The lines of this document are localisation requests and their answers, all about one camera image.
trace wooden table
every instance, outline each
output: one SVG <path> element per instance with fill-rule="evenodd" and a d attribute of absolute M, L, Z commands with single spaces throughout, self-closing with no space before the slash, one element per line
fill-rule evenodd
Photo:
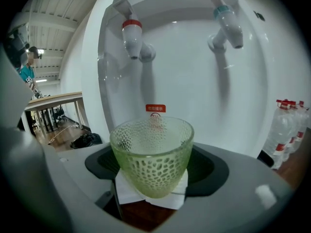
<path fill-rule="evenodd" d="M 82 121 L 81 121 L 81 117 L 79 114 L 78 103 L 77 103 L 77 101 L 81 100 L 81 99 L 82 99 L 82 92 L 73 92 L 73 93 L 65 93 L 65 94 L 60 94 L 60 95 L 49 96 L 49 97 L 31 100 L 28 103 L 28 106 L 25 108 L 23 115 L 21 117 L 25 131 L 28 133 L 31 133 L 28 122 L 27 122 L 25 111 L 36 111 L 36 116 L 37 116 L 37 120 L 39 122 L 39 126 L 42 130 L 44 137 L 46 137 L 42 122 L 40 120 L 39 111 L 43 111 L 44 109 L 53 108 L 53 107 L 56 107 L 58 105 L 65 104 L 65 103 L 71 103 L 71 102 L 74 103 L 74 107 L 76 109 L 76 114 L 77 114 L 78 121 L 80 124 L 80 129 L 82 129 L 83 128 L 82 127 Z"/>

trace red bottle label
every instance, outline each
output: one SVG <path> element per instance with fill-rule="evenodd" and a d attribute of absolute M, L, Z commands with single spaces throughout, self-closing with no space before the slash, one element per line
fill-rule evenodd
<path fill-rule="evenodd" d="M 285 148 L 285 144 L 278 144 L 277 147 L 276 147 L 276 151 L 283 151 Z"/>
<path fill-rule="evenodd" d="M 299 131 L 298 134 L 297 134 L 297 137 L 298 137 L 298 138 L 302 138 L 302 137 L 303 137 L 303 132 L 300 132 L 300 131 Z"/>

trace green glass cup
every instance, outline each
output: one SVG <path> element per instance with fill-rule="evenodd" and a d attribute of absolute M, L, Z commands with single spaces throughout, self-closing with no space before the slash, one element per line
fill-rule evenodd
<path fill-rule="evenodd" d="M 159 199 L 181 180 L 193 146 L 193 127 L 173 117 L 150 117 L 119 125 L 110 143 L 126 178 L 142 194 Z"/>

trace plastic water bottle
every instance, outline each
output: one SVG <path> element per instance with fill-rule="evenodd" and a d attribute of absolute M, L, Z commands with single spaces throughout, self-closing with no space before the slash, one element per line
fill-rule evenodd
<path fill-rule="evenodd" d="M 309 108 L 304 107 L 303 101 L 299 102 L 299 105 L 297 107 L 297 113 L 299 118 L 298 120 L 299 126 L 293 148 L 291 149 L 292 152 L 296 152 L 297 149 L 300 147 L 300 144 L 302 142 L 303 137 L 305 136 L 305 132 L 308 126 Z"/>
<path fill-rule="evenodd" d="M 291 137 L 294 123 L 293 115 L 289 113 L 289 101 L 277 100 L 280 106 L 276 109 L 272 125 L 263 146 L 263 150 L 270 155 L 274 161 L 273 169 L 279 169 L 283 162 L 283 153 L 286 144 Z"/>
<path fill-rule="evenodd" d="M 289 113 L 292 115 L 293 125 L 292 125 L 291 136 L 290 136 L 289 142 L 286 144 L 286 149 L 283 154 L 284 162 L 288 160 L 288 158 L 290 157 L 290 153 L 294 151 L 293 150 L 294 142 L 295 142 L 295 138 L 297 136 L 297 132 L 299 129 L 299 113 L 297 112 L 295 101 L 291 101 Z"/>

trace black drip tray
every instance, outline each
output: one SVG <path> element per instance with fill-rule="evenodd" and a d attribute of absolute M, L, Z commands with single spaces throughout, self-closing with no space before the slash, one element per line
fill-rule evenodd
<path fill-rule="evenodd" d="M 120 169 L 111 146 L 87 157 L 85 165 L 91 173 L 103 180 L 114 180 Z M 229 176 L 229 168 L 222 159 L 197 146 L 192 148 L 187 171 L 186 197 L 209 196 L 216 192 Z"/>

